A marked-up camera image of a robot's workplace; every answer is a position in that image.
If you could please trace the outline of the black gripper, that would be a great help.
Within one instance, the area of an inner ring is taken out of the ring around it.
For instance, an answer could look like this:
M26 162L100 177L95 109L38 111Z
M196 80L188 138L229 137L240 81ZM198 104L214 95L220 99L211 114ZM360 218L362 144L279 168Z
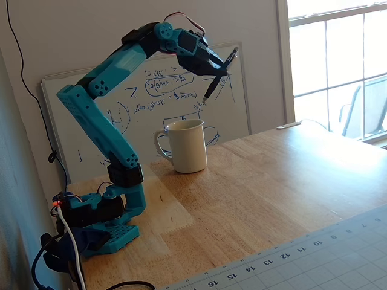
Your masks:
M202 39L199 40L193 56L178 55L177 60L180 66L198 76L223 77L227 75L224 61Z

